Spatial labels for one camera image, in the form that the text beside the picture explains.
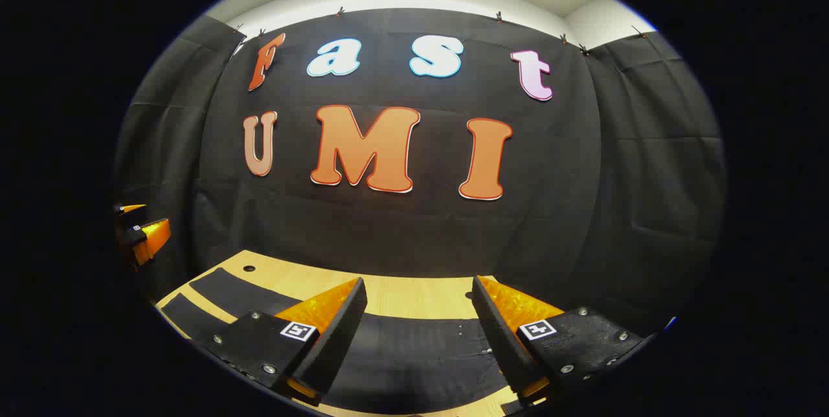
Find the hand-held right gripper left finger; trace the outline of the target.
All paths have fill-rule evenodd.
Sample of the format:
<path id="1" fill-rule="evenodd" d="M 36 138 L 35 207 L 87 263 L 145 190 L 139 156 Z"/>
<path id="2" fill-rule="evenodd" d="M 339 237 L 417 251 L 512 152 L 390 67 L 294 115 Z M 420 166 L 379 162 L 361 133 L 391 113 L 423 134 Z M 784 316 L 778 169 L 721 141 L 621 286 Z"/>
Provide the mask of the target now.
<path id="1" fill-rule="evenodd" d="M 237 276 L 203 276 L 193 287 L 234 317 L 199 345 L 267 390 L 310 405 L 332 388 L 367 307 L 361 278 L 305 301 Z"/>

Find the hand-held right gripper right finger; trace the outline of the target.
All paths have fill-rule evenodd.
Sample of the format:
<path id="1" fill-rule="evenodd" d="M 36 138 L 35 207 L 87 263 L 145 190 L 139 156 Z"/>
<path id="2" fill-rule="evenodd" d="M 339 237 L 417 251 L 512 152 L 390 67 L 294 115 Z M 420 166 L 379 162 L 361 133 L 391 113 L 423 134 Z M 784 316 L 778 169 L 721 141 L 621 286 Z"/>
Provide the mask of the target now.
<path id="1" fill-rule="evenodd" d="M 588 307 L 563 310 L 485 276 L 471 302 L 522 405 L 582 394 L 650 343 Z"/>

